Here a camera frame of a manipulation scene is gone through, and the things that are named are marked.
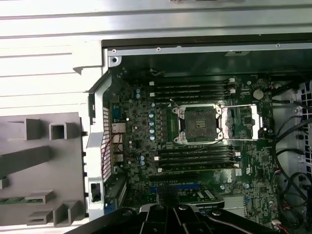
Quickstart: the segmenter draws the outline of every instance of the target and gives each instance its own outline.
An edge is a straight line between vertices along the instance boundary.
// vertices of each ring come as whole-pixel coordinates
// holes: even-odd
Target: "motherboard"
[[[266,226],[277,216],[269,77],[131,78],[110,119],[121,206],[157,203],[173,186],[202,213],[223,208]]]

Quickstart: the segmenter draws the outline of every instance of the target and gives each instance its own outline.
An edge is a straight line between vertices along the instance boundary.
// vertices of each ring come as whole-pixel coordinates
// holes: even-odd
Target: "black pcie slot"
[[[155,82],[155,88],[164,87],[179,87],[179,86],[218,86],[227,85],[228,80],[214,80],[214,81],[197,81],[197,82],[173,82],[173,83],[158,83]]]
[[[153,175],[149,177],[151,182],[161,182],[167,180],[182,180],[185,181],[187,179],[197,179],[198,173],[191,172],[191,173],[179,173],[179,174],[170,174],[170,175]]]
[[[184,92],[184,93],[177,93],[177,92],[172,92],[172,93],[161,93],[158,94],[156,93],[155,97],[156,98],[174,98],[174,97],[189,97],[189,96],[199,96],[199,97],[215,97],[215,95],[226,95],[228,92],[221,92],[221,91],[199,91],[199,92]]]
[[[174,93],[174,92],[195,92],[195,91],[206,91],[206,92],[212,92],[212,91],[227,91],[228,86],[224,87],[170,87],[170,88],[164,88],[156,89],[156,94],[161,93]]]

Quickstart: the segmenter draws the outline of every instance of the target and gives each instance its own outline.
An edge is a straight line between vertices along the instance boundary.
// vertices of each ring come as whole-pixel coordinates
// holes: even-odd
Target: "metal frame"
[[[0,39],[129,39],[312,32],[309,0],[1,2]]]

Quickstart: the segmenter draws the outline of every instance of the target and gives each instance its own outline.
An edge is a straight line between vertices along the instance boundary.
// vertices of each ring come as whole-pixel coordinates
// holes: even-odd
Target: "blue pcie slot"
[[[173,185],[177,190],[182,190],[182,189],[199,189],[200,185],[199,184],[178,184],[178,185]],[[156,192],[157,186],[150,187],[151,192]]]

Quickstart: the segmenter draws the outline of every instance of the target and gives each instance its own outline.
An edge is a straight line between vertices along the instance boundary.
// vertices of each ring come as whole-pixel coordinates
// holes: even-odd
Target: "cpu socket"
[[[232,138],[230,123],[233,108],[250,109],[253,121],[250,138]],[[258,140],[262,117],[255,104],[223,106],[220,104],[190,104],[172,109],[178,117],[178,137],[174,142],[182,145],[212,144],[218,140]]]

